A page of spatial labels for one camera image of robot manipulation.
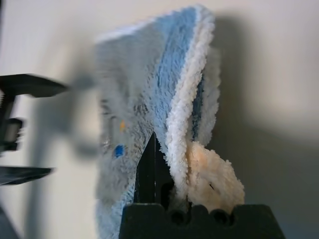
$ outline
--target blue microfiber cloth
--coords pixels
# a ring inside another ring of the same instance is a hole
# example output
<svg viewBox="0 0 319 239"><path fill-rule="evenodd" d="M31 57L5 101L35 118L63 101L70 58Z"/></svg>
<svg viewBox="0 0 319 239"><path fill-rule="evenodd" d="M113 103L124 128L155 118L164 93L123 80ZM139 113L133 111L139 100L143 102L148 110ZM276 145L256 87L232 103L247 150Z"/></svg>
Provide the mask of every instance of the blue microfiber cloth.
<svg viewBox="0 0 319 239"><path fill-rule="evenodd" d="M118 238L123 207L133 201L136 167L153 131L174 180L170 208L185 207L187 142L209 143L218 109L213 30L212 13L196 5L97 39L100 238Z"/></svg>

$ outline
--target orange dot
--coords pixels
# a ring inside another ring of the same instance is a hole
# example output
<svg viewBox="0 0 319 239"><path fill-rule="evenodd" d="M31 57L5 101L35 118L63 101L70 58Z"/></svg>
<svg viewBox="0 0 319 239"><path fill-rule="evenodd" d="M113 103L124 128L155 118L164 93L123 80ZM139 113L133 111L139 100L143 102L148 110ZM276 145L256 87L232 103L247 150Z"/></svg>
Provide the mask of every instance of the orange dot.
<svg viewBox="0 0 319 239"><path fill-rule="evenodd" d="M120 124L120 130L123 131L125 128L125 123L124 120L122 120L121 124Z"/></svg>

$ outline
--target white wall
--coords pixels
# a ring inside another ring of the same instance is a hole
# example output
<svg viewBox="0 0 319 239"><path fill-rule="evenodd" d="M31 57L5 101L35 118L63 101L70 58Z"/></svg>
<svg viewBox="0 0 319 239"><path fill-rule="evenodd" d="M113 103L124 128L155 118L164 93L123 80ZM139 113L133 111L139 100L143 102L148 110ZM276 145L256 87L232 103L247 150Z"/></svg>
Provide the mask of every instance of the white wall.
<svg viewBox="0 0 319 239"><path fill-rule="evenodd" d="M195 2L7 0L0 74L35 73L78 86L77 69L91 69L94 36ZM200 2L216 13L214 44L223 54L211 147L233 162L247 202L272 207L287 238L318 238L319 1ZM14 115L27 118L25 137L21 150L7 153L1 164L57 168L37 184L1 188L19 233L32 239L94 238L96 156L76 154L70 142L98 140L95 90L48 100L21 97ZM45 123L38 121L46 115ZM71 132L57 123L65 121L75 125ZM46 130L50 124L62 133ZM39 160L32 144L43 132L54 137Z"/></svg>

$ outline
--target blurry black object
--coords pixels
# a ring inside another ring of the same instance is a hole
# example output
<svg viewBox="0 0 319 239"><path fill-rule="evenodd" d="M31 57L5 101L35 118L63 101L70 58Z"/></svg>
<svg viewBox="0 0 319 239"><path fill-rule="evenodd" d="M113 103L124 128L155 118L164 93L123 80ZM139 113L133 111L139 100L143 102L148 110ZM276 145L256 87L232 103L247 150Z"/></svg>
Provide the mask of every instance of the blurry black object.
<svg viewBox="0 0 319 239"><path fill-rule="evenodd" d="M66 91L66 86L34 75L0 76L0 154L15 151L18 147L21 119L10 119L11 110L17 95L29 94L34 97L51 97ZM17 185L42 178L51 168L1 167L0 186ZM0 206L0 239L18 239L13 226Z"/></svg>
<svg viewBox="0 0 319 239"><path fill-rule="evenodd" d="M153 134L139 162L134 203L123 210L120 239L284 239L271 209L240 205L231 215L202 205L167 211L173 181Z"/></svg>

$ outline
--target microfiber cloth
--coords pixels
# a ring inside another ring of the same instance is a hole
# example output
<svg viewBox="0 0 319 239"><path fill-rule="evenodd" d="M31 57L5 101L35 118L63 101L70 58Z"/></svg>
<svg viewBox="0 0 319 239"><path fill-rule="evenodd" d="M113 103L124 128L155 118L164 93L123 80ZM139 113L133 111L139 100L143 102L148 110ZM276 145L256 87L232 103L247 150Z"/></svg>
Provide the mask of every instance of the microfiber cloth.
<svg viewBox="0 0 319 239"><path fill-rule="evenodd" d="M97 39L101 239L118 238L123 207L133 202L137 164L153 132L174 180L170 208L185 210L191 201L229 211L243 203L243 186L230 163L202 146L211 139L218 109L213 30L212 13L196 5Z"/></svg>

